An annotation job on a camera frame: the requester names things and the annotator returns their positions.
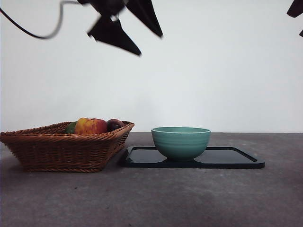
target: bowl rim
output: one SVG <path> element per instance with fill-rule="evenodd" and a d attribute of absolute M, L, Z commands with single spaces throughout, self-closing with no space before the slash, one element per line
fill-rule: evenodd
<path fill-rule="evenodd" d="M 189 129 L 202 129 L 206 131 L 198 131 L 198 132 L 173 132 L 173 131 L 159 131 L 158 129 L 162 128 L 189 128 Z M 161 133 L 171 133 L 171 134 L 202 134 L 202 133 L 209 133 L 211 132 L 210 129 L 204 129 L 204 128 L 198 128 L 198 127 L 187 127 L 187 126 L 163 126 L 163 127 L 157 127 L 153 128 L 151 131 L 155 132 L 161 132 Z"/>

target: woven basket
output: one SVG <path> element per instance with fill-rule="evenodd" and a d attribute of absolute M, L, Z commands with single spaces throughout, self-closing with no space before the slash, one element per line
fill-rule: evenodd
<path fill-rule="evenodd" d="M 71 122 L 2 132 L 0 140 L 28 172 L 98 172 L 120 151 L 134 127 L 131 122 L 112 132 L 91 135 L 64 134 Z"/>

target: teal bowl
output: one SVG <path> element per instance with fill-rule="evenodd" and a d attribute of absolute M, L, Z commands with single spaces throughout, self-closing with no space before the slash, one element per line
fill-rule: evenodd
<path fill-rule="evenodd" d="M 189 161 L 206 149 L 211 131 L 190 127 L 160 127 L 151 130 L 157 150 L 175 161 Z"/>

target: tray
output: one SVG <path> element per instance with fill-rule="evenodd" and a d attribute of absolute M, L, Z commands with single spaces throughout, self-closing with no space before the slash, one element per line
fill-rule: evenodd
<path fill-rule="evenodd" d="M 264 160 L 234 147 L 207 147 L 192 161 L 178 162 L 167 159 L 156 147 L 132 146 L 122 155 L 119 164 L 139 168 L 223 168 L 260 169 Z"/>

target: green fruit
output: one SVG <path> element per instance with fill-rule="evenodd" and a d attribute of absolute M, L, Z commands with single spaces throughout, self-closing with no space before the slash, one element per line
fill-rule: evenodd
<path fill-rule="evenodd" d="M 75 132 L 75 127 L 76 127 L 77 122 L 72 122 L 70 123 L 66 129 L 65 129 L 65 134 L 73 134 Z"/>

